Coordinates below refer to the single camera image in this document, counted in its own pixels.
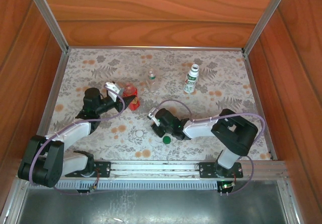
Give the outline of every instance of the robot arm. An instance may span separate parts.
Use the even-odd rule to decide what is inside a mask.
[[[234,114],[224,109],[219,116]],[[148,118],[154,121],[152,129],[159,136],[171,134],[178,140],[189,140],[201,136],[216,136],[226,149],[220,154],[215,165],[216,172],[221,177],[228,175],[240,156],[246,156],[258,132],[257,127],[243,117],[227,117],[218,120],[211,118],[179,120],[165,108],[156,111],[153,108]]]
[[[105,87],[122,95],[122,89],[115,83],[107,82]],[[131,103],[135,96],[123,98],[125,108]],[[100,119],[100,115],[112,108],[118,112],[122,110],[123,104],[117,96],[107,90],[104,98],[97,88],[89,88],[85,91],[83,108],[76,116],[74,125],[69,127],[61,135],[52,139],[38,157],[33,169],[33,181],[47,187],[56,185],[61,176],[81,171],[82,174],[90,174],[94,171],[94,156],[83,151],[65,154],[64,152],[81,138],[92,134],[100,124],[100,121],[86,121],[89,119]],[[42,144],[53,137],[54,134],[46,136],[33,136],[27,146],[24,157],[18,169],[18,177],[29,180],[31,163]]]

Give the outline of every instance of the floral tablecloth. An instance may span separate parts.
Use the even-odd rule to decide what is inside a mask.
[[[200,66],[196,91],[183,92],[184,80],[191,65]],[[147,70],[157,70],[159,88],[150,93],[145,84]],[[215,160],[224,145],[214,137],[179,141],[171,137],[165,145],[151,129],[147,113],[165,99],[177,99],[189,106],[194,118],[217,115],[224,108],[235,112],[257,113],[252,89],[241,52],[129,49],[72,49],[60,87],[49,132],[71,123],[83,106],[84,91],[89,87],[103,89],[105,82],[120,85],[132,82],[138,89],[140,107],[111,121],[101,122],[98,129],[67,151],[84,150],[95,159],[105,160]],[[188,117],[178,103],[163,105],[179,119]],[[110,110],[102,115],[116,114]],[[249,118],[259,129],[260,121]],[[268,160],[264,137],[256,142],[250,157]]]

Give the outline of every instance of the green bottle cap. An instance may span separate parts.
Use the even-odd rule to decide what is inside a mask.
[[[169,136],[163,137],[163,143],[164,144],[169,144],[171,142],[171,138]]]

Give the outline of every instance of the plastic bottle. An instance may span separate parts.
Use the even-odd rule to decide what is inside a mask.
[[[199,76],[199,65],[193,64],[188,72],[183,90],[186,93],[193,93]]]
[[[150,92],[155,92],[158,88],[155,77],[156,77],[155,69],[153,69],[153,68],[149,69],[149,71],[147,73],[146,85],[149,88]]]
[[[135,95],[136,97],[130,103],[129,108],[134,111],[140,106],[139,98],[137,97],[137,88],[132,83],[126,83],[123,92],[123,97],[129,97]]]

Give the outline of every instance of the red bottle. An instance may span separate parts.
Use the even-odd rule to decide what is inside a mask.
[[[136,96],[133,101],[130,103],[128,108],[132,111],[136,110],[140,106],[139,98],[137,97],[137,88],[132,83],[126,83],[125,89],[123,92],[123,97]]]

